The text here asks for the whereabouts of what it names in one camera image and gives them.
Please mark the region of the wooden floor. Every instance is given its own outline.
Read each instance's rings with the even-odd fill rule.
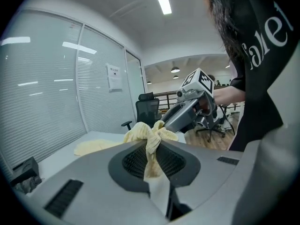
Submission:
[[[237,130],[239,115],[239,113],[231,115],[232,126],[234,127],[235,131]],[[232,130],[226,131],[226,135],[224,138],[222,138],[221,134],[212,132],[211,142],[208,142],[207,140],[210,135],[209,131],[196,133],[196,131],[199,129],[201,129],[201,127],[195,127],[195,129],[189,130],[184,134],[187,144],[210,149],[226,150],[234,137]]]

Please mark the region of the railing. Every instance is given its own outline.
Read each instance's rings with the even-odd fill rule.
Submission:
[[[225,87],[227,86],[215,86],[214,89]],[[165,114],[174,104],[177,103],[176,91],[156,93],[154,96],[159,99],[158,114]]]

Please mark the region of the black t-shirt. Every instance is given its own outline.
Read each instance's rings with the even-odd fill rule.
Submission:
[[[283,124],[267,93],[299,41],[296,0],[234,0],[232,19],[244,58],[231,56],[238,72],[231,86],[246,92],[245,109],[230,150],[244,151]]]

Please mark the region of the person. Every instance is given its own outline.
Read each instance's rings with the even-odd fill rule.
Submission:
[[[207,76],[210,77],[210,79],[211,79],[213,82],[215,82],[216,78],[215,78],[213,75],[208,74]]]
[[[244,151],[249,142],[283,125],[268,89],[297,52],[299,24],[291,1],[204,0],[237,70],[230,86],[214,90],[215,102],[245,101],[229,150]]]

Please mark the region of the white table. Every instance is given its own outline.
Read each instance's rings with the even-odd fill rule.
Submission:
[[[176,134],[179,137],[179,142],[185,143],[185,138],[183,133]],[[76,141],[70,143],[69,145],[59,149],[49,157],[45,158],[43,161],[38,163],[40,178],[45,181],[57,172],[59,172],[64,167],[68,166],[70,163],[79,158],[79,156],[74,155],[74,149],[76,146],[82,142],[105,139],[113,142],[122,142],[124,139],[124,134],[113,134],[113,133],[101,133],[91,131]]]

